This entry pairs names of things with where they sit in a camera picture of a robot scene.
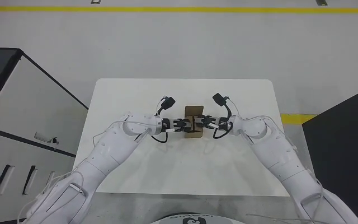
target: small cardboard box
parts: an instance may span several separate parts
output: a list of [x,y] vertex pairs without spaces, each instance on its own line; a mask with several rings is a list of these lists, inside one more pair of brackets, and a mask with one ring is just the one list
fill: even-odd
[[194,116],[202,115],[204,106],[185,106],[184,116],[191,123],[190,133],[185,133],[184,138],[201,138],[203,128],[195,125]]

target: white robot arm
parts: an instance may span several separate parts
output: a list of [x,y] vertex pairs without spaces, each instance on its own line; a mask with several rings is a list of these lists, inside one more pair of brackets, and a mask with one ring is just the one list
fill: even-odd
[[[218,104],[228,109],[226,103],[222,102],[226,99],[221,98]],[[244,120],[239,115],[232,116],[229,109],[228,112],[228,117],[223,119],[205,116],[194,120],[195,123],[197,120],[202,122],[206,128],[215,128],[214,136],[220,127],[226,127],[222,136],[241,135],[264,167],[281,181],[291,195],[300,219],[318,220],[317,223],[358,223],[358,218],[349,207],[311,176],[298,159],[293,144],[271,118],[258,116]],[[91,154],[69,176],[39,195],[24,222],[81,223],[89,210],[93,194],[106,176],[131,155],[147,134],[152,136],[169,129],[175,132],[190,130],[190,123],[183,119],[162,119],[158,115],[131,114],[114,122]]]
[[111,124],[91,154],[69,176],[37,197],[24,223],[81,223],[106,176],[132,154],[147,134],[159,134],[161,129],[162,119],[153,115],[129,114]]
[[335,194],[325,190],[306,169],[274,121],[267,116],[243,120],[231,117],[233,135],[241,134],[252,151],[292,197],[303,220],[323,223],[358,223],[358,218]]

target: cable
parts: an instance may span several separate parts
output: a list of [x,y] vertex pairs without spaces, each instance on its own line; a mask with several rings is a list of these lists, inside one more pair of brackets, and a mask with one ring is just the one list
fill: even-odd
[[166,143],[166,142],[168,142],[168,132],[166,132],[166,139],[164,141],[154,138],[153,136],[151,136],[151,138],[153,138],[154,140],[156,140],[159,143]]
[[235,106],[235,109],[236,109],[236,111],[237,111],[237,115],[239,116],[239,118],[241,118],[240,113],[239,113],[239,110],[237,109],[236,104],[235,104],[230,98],[228,98],[228,100]]
[[93,146],[96,146],[96,144],[95,144],[95,138],[96,138],[97,136],[100,136],[100,135],[104,134],[105,132],[107,132],[108,129],[110,129],[111,126],[114,125],[115,123],[134,123],[134,124],[141,124],[141,125],[148,125],[148,126],[157,126],[157,124],[145,124],[145,123],[142,123],[142,122],[130,122],[130,121],[126,121],[126,120],[118,120],[118,121],[113,122],[112,124],[110,124],[110,125],[108,126],[108,128],[106,128],[106,130],[104,130],[103,132],[101,132],[101,133],[99,133],[99,134],[97,134],[97,135],[95,135],[95,136],[92,137]]
[[317,183],[321,186],[321,192],[319,193],[319,201],[318,201],[318,204],[317,204],[317,207],[315,208],[314,212],[313,212],[313,216],[312,216],[312,219],[315,218],[315,216],[317,215],[317,211],[318,211],[318,207],[321,205],[321,202],[323,200],[323,186],[321,184],[321,182],[319,182],[318,179],[315,179],[317,181]]
[[[162,110],[163,110],[162,107],[158,110],[158,106],[159,106],[159,104],[160,104],[164,99],[165,99],[165,96],[164,96],[164,97],[159,101],[159,103],[157,104],[156,116],[157,116],[157,115],[160,115],[161,112],[162,112]],[[154,140],[156,140],[156,141],[159,142],[159,143],[166,143],[166,142],[168,142],[168,132],[166,132],[166,139],[165,139],[164,141],[161,141],[161,140],[159,140],[158,138],[156,138],[156,137],[154,137],[154,136],[151,136],[151,138],[153,138]]]
[[[55,177],[55,178],[52,178],[52,179],[49,181],[49,183],[46,184],[45,188],[44,188],[41,192],[43,192],[43,191],[48,187],[48,185],[51,184],[51,182],[52,182],[53,180],[55,180],[55,179],[58,179],[58,180],[57,180],[57,181],[55,182],[55,184],[52,186],[51,190],[48,191],[49,193],[46,195],[46,197],[43,199],[43,201],[39,204],[39,206],[38,206],[38,207],[31,213],[31,215],[27,218],[27,220],[29,220],[29,219],[36,213],[36,211],[41,207],[41,205],[46,201],[47,197],[50,195],[50,193],[51,193],[52,190],[55,188],[56,184],[61,180],[61,178],[64,177],[64,176],[66,176],[66,175],[68,175],[68,174],[72,174],[72,173],[74,173],[74,172],[80,174],[80,176],[81,176],[81,178],[82,178],[81,186],[79,187],[77,194],[76,194],[73,198],[71,198],[69,201],[67,201],[65,204],[63,204],[62,206],[60,206],[59,208],[55,209],[55,210],[52,211],[50,214],[48,214],[45,218],[43,218],[43,219],[41,220],[41,222],[39,222],[39,224],[42,223],[45,219],[47,219],[50,215],[52,215],[53,213],[55,213],[57,210],[59,210],[60,208],[64,207],[66,204],[68,204],[69,202],[71,202],[75,197],[77,197],[77,195],[81,192],[82,187],[83,187],[84,177],[83,177],[82,173],[80,173],[80,172],[78,172],[78,171],[70,171],[70,172],[68,172],[68,173],[66,173],[66,174],[63,174],[63,175],[61,175],[61,176],[57,176],[57,177]],[[34,202],[34,201],[36,201],[36,200],[37,200],[37,197],[36,197],[34,200],[32,200],[31,202],[25,204],[25,205],[21,208],[21,210],[20,210],[20,212],[19,212],[19,214],[18,214],[18,216],[17,216],[17,224],[20,224],[20,215],[21,215],[23,209],[24,209],[26,206],[28,206],[30,203],[32,203],[32,202]]]
[[263,218],[269,218],[271,220],[278,220],[278,221],[285,221],[285,220],[291,220],[291,221],[308,221],[308,222],[319,222],[319,223],[323,223],[323,224],[329,224],[329,222],[322,222],[319,220],[308,220],[305,218],[276,218],[276,217],[271,217],[271,216],[263,216],[260,214],[251,214],[251,213],[247,213],[247,216],[257,216],[257,217],[263,217]]
[[217,128],[215,128],[215,131],[214,131],[214,134],[213,134],[213,138],[214,139],[219,139],[219,138],[222,138],[222,137],[224,137],[224,136],[226,136],[232,129],[233,129],[233,127],[234,127],[234,124],[232,123],[232,122],[230,122],[230,128],[224,133],[224,134],[222,134],[222,135],[220,135],[220,136],[215,136],[216,135],[216,131],[218,131],[218,129]]
[[44,217],[41,222],[39,222],[39,224],[41,224],[45,219],[47,219],[49,216],[51,216],[53,213],[55,213],[57,210],[59,210],[60,208],[64,207],[66,204],[70,203],[75,197],[77,197],[78,194],[81,193],[82,187],[83,187],[83,182],[84,182],[84,177],[80,172],[77,171],[73,171],[72,173],[78,173],[81,175],[82,178],[82,182],[81,182],[81,187],[78,189],[77,194],[75,194],[69,201],[67,201],[66,203],[64,203],[62,206],[58,207],[57,209],[55,209],[54,211],[52,211],[50,214],[48,214],[46,217]]

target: yellow floor line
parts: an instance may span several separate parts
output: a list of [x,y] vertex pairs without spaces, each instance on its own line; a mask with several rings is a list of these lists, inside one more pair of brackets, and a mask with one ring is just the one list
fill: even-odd
[[358,8],[267,8],[267,7],[123,7],[123,6],[0,6],[0,12],[181,12],[181,13],[293,13],[357,14]]
[[281,114],[281,121],[283,124],[298,125],[311,120],[315,116],[314,114]]

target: black panel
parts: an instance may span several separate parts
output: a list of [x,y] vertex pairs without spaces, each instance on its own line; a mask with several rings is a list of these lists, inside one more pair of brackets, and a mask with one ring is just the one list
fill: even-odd
[[73,158],[76,157],[75,154],[72,154],[72,153],[69,153],[69,152],[66,152],[66,151],[62,151],[62,150],[58,150],[57,148],[50,147],[50,146],[47,146],[47,145],[44,145],[44,144],[41,144],[41,143],[38,143],[38,142],[34,142],[34,141],[28,140],[26,138],[16,136],[14,134],[9,134],[9,133],[3,132],[1,130],[0,130],[0,136],[5,137],[5,138],[9,138],[9,139],[12,139],[12,140],[15,140],[15,141],[18,141],[18,142],[22,142],[22,143],[25,143],[25,144],[30,144],[32,146],[36,146],[36,147],[39,147],[39,148],[43,148],[45,150],[57,152],[57,153],[62,154],[62,155],[70,156],[70,157],[73,157]]
[[22,56],[20,49],[0,48],[0,91]]
[[10,221],[4,221],[0,222],[0,224],[17,224],[17,220],[10,220]]
[[302,125],[314,173],[358,215],[358,95]]

